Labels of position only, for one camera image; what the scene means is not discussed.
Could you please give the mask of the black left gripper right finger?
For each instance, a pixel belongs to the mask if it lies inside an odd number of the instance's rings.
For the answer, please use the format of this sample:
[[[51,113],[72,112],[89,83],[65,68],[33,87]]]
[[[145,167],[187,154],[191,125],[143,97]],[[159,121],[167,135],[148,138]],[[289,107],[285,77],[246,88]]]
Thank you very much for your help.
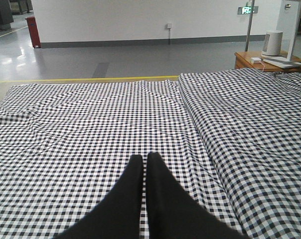
[[[146,203],[151,239],[244,239],[184,191],[159,153],[147,159]]]

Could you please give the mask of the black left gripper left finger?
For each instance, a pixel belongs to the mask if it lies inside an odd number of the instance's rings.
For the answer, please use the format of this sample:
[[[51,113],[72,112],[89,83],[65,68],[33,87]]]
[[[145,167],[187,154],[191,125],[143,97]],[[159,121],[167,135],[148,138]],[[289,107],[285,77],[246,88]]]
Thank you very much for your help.
[[[143,159],[132,155],[104,199],[57,239],[138,239],[143,193]]]

